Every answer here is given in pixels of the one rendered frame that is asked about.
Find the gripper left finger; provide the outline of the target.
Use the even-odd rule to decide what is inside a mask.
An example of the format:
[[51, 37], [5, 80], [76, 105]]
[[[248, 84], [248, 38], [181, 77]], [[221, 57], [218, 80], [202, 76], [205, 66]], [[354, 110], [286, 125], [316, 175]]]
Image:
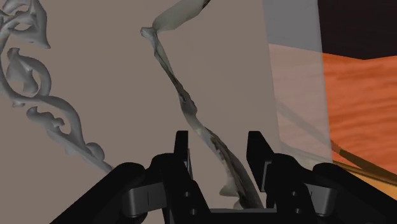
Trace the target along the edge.
[[177, 131], [173, 153], [153, 157], [148, 168], [118, 165], [50, 224], [142, 224], [157, 209], [164, 224], [204, 224], [209, 214], [192, 180], [186, 130]]

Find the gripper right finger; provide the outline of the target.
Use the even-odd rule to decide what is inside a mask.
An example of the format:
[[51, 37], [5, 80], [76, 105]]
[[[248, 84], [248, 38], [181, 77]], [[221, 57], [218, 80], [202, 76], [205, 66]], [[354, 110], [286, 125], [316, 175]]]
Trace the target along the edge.
[[248, 133], [246, 159], [280, 224], [397, 224], [397, 200], [331, 163], [312, 169]]

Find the brown wooden stick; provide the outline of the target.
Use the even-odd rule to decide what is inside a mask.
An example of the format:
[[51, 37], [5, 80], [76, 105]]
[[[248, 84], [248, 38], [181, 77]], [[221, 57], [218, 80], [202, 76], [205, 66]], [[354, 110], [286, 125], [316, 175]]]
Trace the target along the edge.
[[353, 173], [360, 174], [383, 183], [388, 183], [397, 186], [397, 174], [387, 171], [353, 153], [343, 150], [337, 143], [333, 140], [331, 142], [331, 149], [337, 155], [346, 159], [354, 166], [347, 165], [346, 163], [338, 162], [334, 160], [333, 162], [342, 167], [345, 170], [352, 171]]

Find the pale twisted long utensil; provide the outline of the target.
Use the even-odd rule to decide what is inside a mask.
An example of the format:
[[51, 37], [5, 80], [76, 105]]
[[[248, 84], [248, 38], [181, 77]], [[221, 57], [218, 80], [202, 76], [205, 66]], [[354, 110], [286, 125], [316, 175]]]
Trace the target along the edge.
[[160, 32], [177, 29], [185, 22], [198, 16], [209, 2], [211, 0], [179, 0], [159, 14], [151, 26], [141, 28], [140, 33], [142, 37], [151, 42], [154, 57], [174, 85], [178, 93], [181, 111], [189, 126], [205, 142], [225, 168], [227, 179], [219, 194], [224, 197], [237, 197], [238, 201], [233, 205], [234, 209], [263, 209], [261, 198], [240, 160], [213, 131], [204, 126], [197, 118], [198, 109], [190, 94], [176, 78], [158, 38]]

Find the grey ornate scroll ornament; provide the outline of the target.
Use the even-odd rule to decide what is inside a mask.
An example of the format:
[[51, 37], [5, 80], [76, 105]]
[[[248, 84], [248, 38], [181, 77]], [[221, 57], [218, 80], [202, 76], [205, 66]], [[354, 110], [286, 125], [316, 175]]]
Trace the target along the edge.
[[47, 14], [39, 0], [5, 0], [0, 8], [0, 91], [12, 101], [13, 107], [27, 103], [29, 120], [40, 123], [50, 138], [86, 162], [109, 173], [113, 167], [104, 161], [104, 150], [97, 143], [86, 143], [76, 110], [65, 100], [50, 94], [52, 79], [46, 66], [38, 59], [20, 55], [19, 48], [7, 52], [9, 64], [4, 71], [1, 54], [14, 35], [28, 43], [49, 49]]

